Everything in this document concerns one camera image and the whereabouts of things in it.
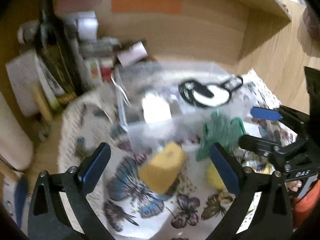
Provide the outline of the orange sleeve forearm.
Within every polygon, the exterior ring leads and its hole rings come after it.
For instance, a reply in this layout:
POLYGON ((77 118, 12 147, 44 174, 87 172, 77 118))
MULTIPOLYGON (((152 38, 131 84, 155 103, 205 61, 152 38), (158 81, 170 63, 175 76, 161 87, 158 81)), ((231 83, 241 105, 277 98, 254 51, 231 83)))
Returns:
POLYGON ((319 180, 303 198, 293 199, 293 227, 300 227, 310 216, 319 201, 319 180))

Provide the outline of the right hand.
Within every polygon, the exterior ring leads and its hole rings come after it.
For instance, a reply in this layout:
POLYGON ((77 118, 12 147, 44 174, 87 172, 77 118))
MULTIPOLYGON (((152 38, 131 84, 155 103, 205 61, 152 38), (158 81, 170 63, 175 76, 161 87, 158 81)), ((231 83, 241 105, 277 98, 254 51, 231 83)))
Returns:
POLYGON ((292 192, 297 192, 302 187, 301 180, 289 181, 286 183, 286 187, 288 190, 292 192))

